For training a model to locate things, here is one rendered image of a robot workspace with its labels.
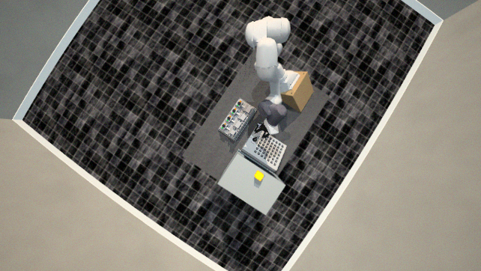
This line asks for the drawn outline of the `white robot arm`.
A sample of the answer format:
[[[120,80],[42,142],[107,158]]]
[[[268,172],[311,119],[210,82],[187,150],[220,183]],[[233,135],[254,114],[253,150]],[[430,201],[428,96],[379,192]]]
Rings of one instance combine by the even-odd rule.
[[[280,92],[291,90],[300,77],[294,71],[286,72],[282,65],[277,63],[277,57],[282,51],[282,43],[287,41],[290,30],[290,23],[286,18],[273,19],[267,16],[248,23],[245,31],[247,43],[253,50],[257,46],[254,64],[257,75],[261,80],[270,83],[270,95],[258,105],[258,111],[265,117],[264,125],[270,135],[279,133],[278,123],[287,114],[286,107],[281,105]],[[253,43],[254,46],[252,46]]]

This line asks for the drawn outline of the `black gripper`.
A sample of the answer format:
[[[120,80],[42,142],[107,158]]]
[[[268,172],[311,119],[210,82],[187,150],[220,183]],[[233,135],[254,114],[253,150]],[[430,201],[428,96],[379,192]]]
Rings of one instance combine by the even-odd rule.
[[[261,128],[258,129],[258,127],[261,127]],[[257,130],[257,129],[258,129],[258,130]],[[260,137],[260,139],[261,139],[261,138],[267,138],[270,134],[268,133],[267,135],[265,135],[265,133],[268,132],[268,130],[267,130],[267,128],[265,127],[264,123],[263,123],[263,124],[259,124],[259,123],[258,123],[258,124],[257,124],[257,127],[256,127],[255,130],[254,130],[254,132],[255,132],[255,134],[256,134],[256,133],[258,133],[258,132],[260,132],[260,131],[262,131],[262,130],[264,131],[264,134]],[[254,134],[254,136],[255,136],[255,134]],[[260,140],[260,139],[259,139],[259,140]]]

